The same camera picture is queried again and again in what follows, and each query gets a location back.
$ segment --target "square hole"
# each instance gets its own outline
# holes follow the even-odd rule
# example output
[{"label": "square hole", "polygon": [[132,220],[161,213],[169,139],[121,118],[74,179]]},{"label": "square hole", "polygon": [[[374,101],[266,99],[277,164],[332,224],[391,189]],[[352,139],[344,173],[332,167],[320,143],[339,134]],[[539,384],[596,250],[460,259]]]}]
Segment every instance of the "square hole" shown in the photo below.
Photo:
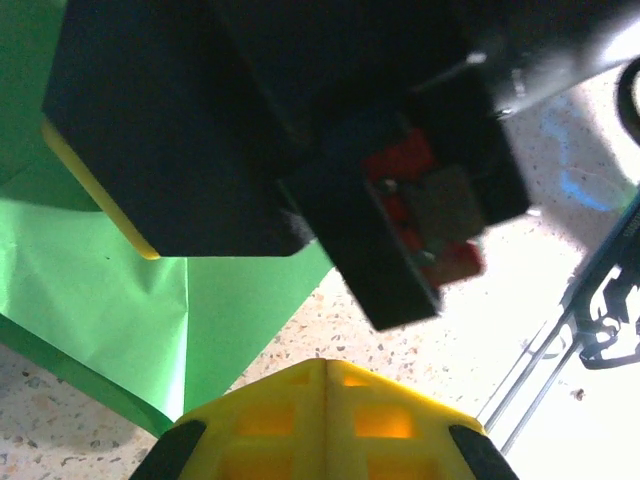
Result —
[{"label": "square hole", "polygon": [[363,378],[360,378],[357,375],[346,374],[344,376],[344,386],[345,387],[368,387],[369,383],[367,383]]},{"label": "square hole", "polygon": [[221,480],[289,480],[293,459],[279,455],[234,455],[225,458]]},{"label": "square hole", "polygon": [[239,435],[291,435],[295,409],[291,404],[251,405],[238,417]]},{"label": "square hole", "polygon": [[375,457],[367,461],[368,480],[442,480],[438,464],[423,459]]},{"label": "square hole", "polygon": [[358,437],[412,438],[416,436],[411,414],[396,405],[358,405],[354,417]]}]

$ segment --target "screw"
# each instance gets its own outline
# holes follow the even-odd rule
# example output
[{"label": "screw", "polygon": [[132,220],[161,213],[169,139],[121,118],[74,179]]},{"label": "screw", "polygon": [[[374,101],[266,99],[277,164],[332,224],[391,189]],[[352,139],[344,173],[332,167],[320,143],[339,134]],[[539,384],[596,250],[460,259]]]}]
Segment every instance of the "screw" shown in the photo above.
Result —
[{"label": "screw", "polygon": [[496,117],[498,120],[502,120],[503,118],[507,118],[509,115],[513,113],[513,109],[511,108],[503,108],[496,113]]},{"label": "screw", "polygon": [[383,178],[377,182],[376,189],[383,195],[393,195],[398,192],[398,182],[393,178]]},{"label": "screw", "polygon": [[418,267],[430,267],[435,263],[436,256],[426,250],[420,250],[413,254],[413,261]]}]

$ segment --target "metal rod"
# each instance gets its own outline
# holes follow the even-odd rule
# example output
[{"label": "metal rod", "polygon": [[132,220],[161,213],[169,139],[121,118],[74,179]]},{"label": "metal rod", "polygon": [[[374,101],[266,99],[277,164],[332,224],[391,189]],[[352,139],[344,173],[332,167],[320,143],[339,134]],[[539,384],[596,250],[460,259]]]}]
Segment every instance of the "metal rod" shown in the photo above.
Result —
[{"label": "metal rod", "polygon": [[516,394],[522,388],[522,385],[524,384],[524,382],[527,380],[527,378],[529,378],[529,376],[531,376],[533,369],[536,367],[536,365],[538,364],[542,356],[545,354],[545,352],[549,349],[553,341],[558,337],[558,335],[560,334],[560,331],[562,330],[562,327],[564,327],[565,324],[567,323],[567,320],[570,314],[571,314],[570,309],[566,309],[564,312],[562,312],[562,315],[560,315],[560,318],[558,319],[558,323],[556,323],[556,326],[553,327],[553,330],[551,330],[547,338],[544,340],[544,342],[542,342],[542,345],[540,345],[540,348],[536,350],[536,352],[533,354],[533,356],[531,357],[531,360],[529,360],[529,363],[527,363],[526,367],[524,367],[524,370],[522,371],[520,376],[516,379],[513,386],[509,389],[507,394],[500,401],[500,404],[496,407],[494,412],[491,414],[491,417],[489,417],[489,420],[487,420],[487,423],[485,424],[485,429],[487,430],[487,432],[490,432],[493,429],[493,427],[498,422],[498,420],[500,420],[500,417],[502,417],[502,414],[505,412],[507,407],[513,401]]},{"label": "metal rod", "polygon": [[511,432],[511,435],[509,435],[509,438],[507,438],[507,441],[504,442],[504,445],[500,449],[500,452],[503,455],[506,455],[507,453],[509,453],[509,450],[511,450],[511,447],[513,447],[513,444],[520,436],[520,433],[522,433],[522,430],[524,429],[524,427],[527,425],[527,423],[529,422],[529,420],[531,419],[535,411],[540,406],[540,403],[549,392],[549,389],[558,378],[558,375],[560,375],[560,372],[567,365],[567,362],[569,361],[571,356],[576,352],[576,350],[578,350],[578,348],[581,345],[582,345],[582,342],[580,341],[580,338],[579,337],[576,338],[571,344],[571,346],[569,347],[569,349],[566,351],[566,353],[562,356],[560,363],[556,365],[556,368],[553,370],[553,372],[545,382],[540,392],[538,392],[538,395],[536,395],[536,398],[533,400],[531,405],[529,405],[529,408],[527,409],[525,414],[522,416],[522,418],[520,419],[516,427],[513,429],[513,431]]},{"label": "metal rod", "polygon": [[[493,401],[493,399],[496,397],[496,395],[498,394],[498,392],[502,389],[502,387],[504,386],[505,383],[507,383],[507,380],[509,380],[509,378],[511,378],[511,375],[513,374],[513,372],[515,371],[516,367],[520,364],[520,362],[522,361],[522,359],[524,358],[525,355],[531,354],[531,352],[533,351],[533,344],[534,342],[538,339],[538,336],[542,333],[542,331],[544,330],[544,328],[547,326],[548,320],[543,322],[543,324],[540,326],[540,328],[538,329],[538,331],[536,332],[536,334],[533,336],[533,338],[529,341],[529,343],[527,344],[527,346],[524,348],[524,350],[522,350],[522,353],[520,353],[520,356],[518,357],[518,359],[511,365],[511,368],[509,369],[509,372],[502,378],[502,381],[500,382],[500,384],[496,387],[496,389],[493,391],[493,393],[491,394],[491,396],[489,397],[489,399],[485,402],[485,404],[482,406],[482,408],[480,409],[480,412],[478,412],[478,415],[476,415],[477,419],[480,419],[480,417],[482,416],[482,414],[484,413],[484,411],[487,409],[487,407],[491,404],[491,402]],[[491,430],[489,428],[487,428],[487,426],[485,425],[485,430],[490,433]]]}]

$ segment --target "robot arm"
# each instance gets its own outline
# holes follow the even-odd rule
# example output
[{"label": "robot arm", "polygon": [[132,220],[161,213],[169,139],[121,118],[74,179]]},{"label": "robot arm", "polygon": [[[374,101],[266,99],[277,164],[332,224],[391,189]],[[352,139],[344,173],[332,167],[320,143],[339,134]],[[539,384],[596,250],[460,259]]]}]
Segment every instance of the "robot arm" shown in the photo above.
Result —
[{"label": "robot arm", "polygon": [[383,329],[528,208],[501,119],[639,55],[635,0],[70,0],[45,132],[146,256],[316,237]]}]

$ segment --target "yellow edge trim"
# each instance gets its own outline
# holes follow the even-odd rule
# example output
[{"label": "yellow edge trim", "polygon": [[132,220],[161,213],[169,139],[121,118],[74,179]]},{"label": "yellow edge trim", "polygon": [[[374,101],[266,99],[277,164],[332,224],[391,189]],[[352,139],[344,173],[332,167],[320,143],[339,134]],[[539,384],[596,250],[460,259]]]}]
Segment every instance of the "yellow edge trim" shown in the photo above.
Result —
[{"label": "yellow edge trim", "polygon": [[76,177],[98,206],[109,215],[113,223],[127,237],[131,245],[138,250],[140,255],[148,260],[160,258],[158,252],[144,239],[125,213],[120,210],[120,207],[113,201],[104,187],[100,185],[80,157],[67,144],[48,119],[45,119],[42,123],[42,136],[49,148],[53,150],[73,176]]}]

